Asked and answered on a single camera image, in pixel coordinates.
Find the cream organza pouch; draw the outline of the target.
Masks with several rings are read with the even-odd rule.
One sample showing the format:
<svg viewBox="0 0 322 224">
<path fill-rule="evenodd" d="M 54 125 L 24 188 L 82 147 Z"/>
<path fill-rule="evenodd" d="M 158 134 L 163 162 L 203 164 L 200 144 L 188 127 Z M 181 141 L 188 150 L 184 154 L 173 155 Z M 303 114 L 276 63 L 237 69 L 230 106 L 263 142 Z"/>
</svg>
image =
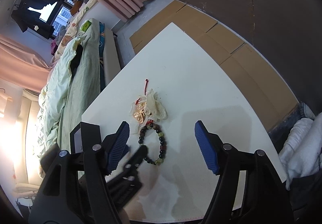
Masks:
<svg viewBox="0 0 322 224">
<path fill-rule="evenodd" d="M 162 120 L 166 120 L 168 118 L 168 113 L 163 106 L 163 104 L 158 99 L 158 93 L 153 89 L 148 89 L 149 79 L 145 79 L 143 94 L 138 96 L 137 99 L 132 103 L 132 107 L 130 110 L 130 116 L 133 118 L 134 106 L 137 103 L 145 102 L 145 121 L 142 124 L 134 119 L 139 125 L 146 125 L 153 122 L 160 122 Z"/>
</svg>

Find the black jewelry box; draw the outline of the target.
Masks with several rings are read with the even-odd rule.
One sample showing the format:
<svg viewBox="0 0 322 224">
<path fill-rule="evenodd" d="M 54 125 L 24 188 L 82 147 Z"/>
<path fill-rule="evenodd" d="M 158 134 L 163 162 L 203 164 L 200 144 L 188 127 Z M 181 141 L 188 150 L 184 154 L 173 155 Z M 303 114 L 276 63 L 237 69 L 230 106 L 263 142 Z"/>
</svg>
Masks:
<svg viewBox="0 0 322 224">
<path fill-rule="evenodd" d="M 79 122 L 70 132 L 70 149 L 72 154 L 85 152 L 94 145 L 101 144 L 100 126 Z"/>
</svg>

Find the white cloth pile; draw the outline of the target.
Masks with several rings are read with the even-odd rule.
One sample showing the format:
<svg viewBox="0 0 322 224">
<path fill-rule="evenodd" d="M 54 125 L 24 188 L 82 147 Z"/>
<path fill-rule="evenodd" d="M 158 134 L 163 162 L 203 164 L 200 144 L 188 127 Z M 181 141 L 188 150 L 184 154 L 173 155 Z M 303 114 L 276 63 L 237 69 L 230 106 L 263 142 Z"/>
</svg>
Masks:
<svg viewBox="0 0 322 224">
<path fill-rule="evenodd" d="M 298 120 L 278 156 L 287 174 L 287 190 L 293 180 L 317 173 L 321 169 L 321 115 Z"/>
</svg>

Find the gold butterfly brooch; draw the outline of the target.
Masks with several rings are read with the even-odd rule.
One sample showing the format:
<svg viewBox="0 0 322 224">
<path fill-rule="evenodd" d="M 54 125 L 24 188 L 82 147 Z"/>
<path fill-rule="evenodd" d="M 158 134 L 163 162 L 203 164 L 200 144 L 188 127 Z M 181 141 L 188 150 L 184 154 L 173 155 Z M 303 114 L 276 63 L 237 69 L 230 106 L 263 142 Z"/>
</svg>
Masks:
<svg viewBox="0 0 322 224">
<path fill-rule="evenodd" d="M 145 108 L 145 102 L 137 103 L 134 106 L 133 118 L 136 119 L 139 122 L 139 124 L 142 124 L 145 121 Z"/>
</svg>

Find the flat cardboard sheet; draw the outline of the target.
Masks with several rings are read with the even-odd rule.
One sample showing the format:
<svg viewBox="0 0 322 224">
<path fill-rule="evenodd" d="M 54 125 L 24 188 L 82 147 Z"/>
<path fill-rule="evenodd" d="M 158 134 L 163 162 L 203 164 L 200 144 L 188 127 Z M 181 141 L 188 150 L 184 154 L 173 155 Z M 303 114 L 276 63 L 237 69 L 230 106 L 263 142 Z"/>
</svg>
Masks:
<svg viewBox="0 0 322 224">
<path fill-rule="evenodd" d="M 134 52 L 139 53 L 170 23 L 186 32 L 226 72 L 267 131 L 295 109 L 298 101 L 293 92 L 250 44 L 182 2 L 171 2 L 130 37 Z"/>
</svg>

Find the light green quilt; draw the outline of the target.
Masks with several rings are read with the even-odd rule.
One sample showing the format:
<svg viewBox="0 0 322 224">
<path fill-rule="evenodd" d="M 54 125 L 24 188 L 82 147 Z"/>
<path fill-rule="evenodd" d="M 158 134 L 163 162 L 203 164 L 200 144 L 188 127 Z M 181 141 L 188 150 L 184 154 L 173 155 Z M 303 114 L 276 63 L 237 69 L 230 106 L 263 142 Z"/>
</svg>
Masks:
<svg viewBox="0 0 322 224">
<path fill-rule="evenodd" d="M 58 124 L 71 83 L 71 61 L 76 57 L 77 47 L 82 45 L 84 39 L 84 36 L 76 37 L 67 44 L 39 95 L 40 110 L 35 125 L 40 154 L 44 154 L 56 142 Z"/>
</svg>

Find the bed with green sheet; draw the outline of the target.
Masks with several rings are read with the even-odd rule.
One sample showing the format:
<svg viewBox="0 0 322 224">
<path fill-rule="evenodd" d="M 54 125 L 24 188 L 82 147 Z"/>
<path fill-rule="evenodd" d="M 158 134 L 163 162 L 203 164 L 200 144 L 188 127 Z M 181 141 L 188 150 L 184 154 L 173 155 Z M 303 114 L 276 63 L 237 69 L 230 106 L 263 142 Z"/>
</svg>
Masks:
<svg viewBox="0 0 322 224">
<path fill-rule="evenodd" d="M 84 36 L 85 39 L 77 47 L 76 57 L 71 61 L 71 83 L 58 124 L 57 139 L 53 144 L 66 150 L 70 150 L 70 132 L 81 122 L 86 109 L 118 74 L 118 71 L 111 71 L 111 66 L 118 64 L 118 58 L 106 56 L 114 50 L 109 45 L 115 41 L 114 38 L 107 38 L 111 31 L 96 19 L 88 21 L 88 29 L 76 36 Z M 37 149 L 37 133 L 34 136 L 33 154 L 39 159 L 44 156 Z"/>
</svg>

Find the floral window seat cushion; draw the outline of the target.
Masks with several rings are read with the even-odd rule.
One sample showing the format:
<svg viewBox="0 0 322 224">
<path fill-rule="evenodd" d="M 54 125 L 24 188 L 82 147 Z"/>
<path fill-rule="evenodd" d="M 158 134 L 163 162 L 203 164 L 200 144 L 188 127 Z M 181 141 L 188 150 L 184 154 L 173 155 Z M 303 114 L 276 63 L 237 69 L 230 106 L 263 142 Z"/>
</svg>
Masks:
<svg viewBox="0 0 322 224">
<path fill-rule="evenodd" d="M 54 66 L 55 63 L 60 59 L 61 55 L 63 55 L 64 49 L 67 44 L 76 37 L 79 31 L 79 22 L 82 20 L 83 16 L 88 12 L 95 4 L 97 0 L 89 0 L 86 4 L 83 4 L 79 11 L 71 17 L 67 27 L 64 29 L 65 32 L 63 36 L 58 37 L 58 47 L 55 52 L 52 60 L 50 61 L 50 66 Z"/>
</svg>

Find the window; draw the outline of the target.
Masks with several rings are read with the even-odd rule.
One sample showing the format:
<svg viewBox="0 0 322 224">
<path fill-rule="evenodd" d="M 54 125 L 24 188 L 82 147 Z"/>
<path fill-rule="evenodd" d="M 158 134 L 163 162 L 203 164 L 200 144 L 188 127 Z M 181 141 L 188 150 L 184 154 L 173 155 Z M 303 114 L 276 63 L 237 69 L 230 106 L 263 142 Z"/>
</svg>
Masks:
<svg viewBox="0 0 322 224">
<path fill-rule="evenodd" d="M 62 26 L 66 26 L 71 18 L 70 10 L 77 0 L 57 0 L 52 4 L 47 4 L 42 9 L 29 6 L 27 9 L 37 13 L 37 20 L 53 27 L 48 39 L 54 39 L 58 36 L 58 31 Z"/>
</svg>

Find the black hanging clothes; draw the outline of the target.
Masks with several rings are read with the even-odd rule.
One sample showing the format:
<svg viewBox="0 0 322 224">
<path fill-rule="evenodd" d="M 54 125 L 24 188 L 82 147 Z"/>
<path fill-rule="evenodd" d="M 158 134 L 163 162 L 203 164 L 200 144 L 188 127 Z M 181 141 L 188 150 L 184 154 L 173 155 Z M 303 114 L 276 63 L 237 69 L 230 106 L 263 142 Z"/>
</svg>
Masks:
<svg viewBox="0 0 322 224">
<path fill-rule="evenodd" d="M 11 18 L 16 22 L 21 32 L 34 30 L 40 36 L 49 39 L 54 33 L 54 27 L 41 18 L 41 10 L 54 5 L 59 0 L 20 0 L 16 9 L 11 12 Z"/>
</svg>

